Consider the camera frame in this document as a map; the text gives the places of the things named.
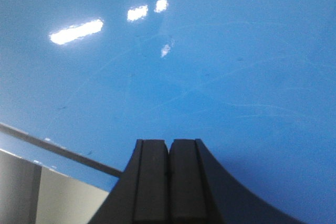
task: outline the glossy blue panel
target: glossy blue panel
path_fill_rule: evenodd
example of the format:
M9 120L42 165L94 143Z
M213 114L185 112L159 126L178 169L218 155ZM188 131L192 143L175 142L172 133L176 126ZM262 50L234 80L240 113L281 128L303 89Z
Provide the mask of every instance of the glossy blue panel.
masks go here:
M138 138L202 138L264 200L336 222L336 0L156 1L0 0L0 121L118 169ZM50 40L96 19L100 32ZM114 183L2 135L0 148Z

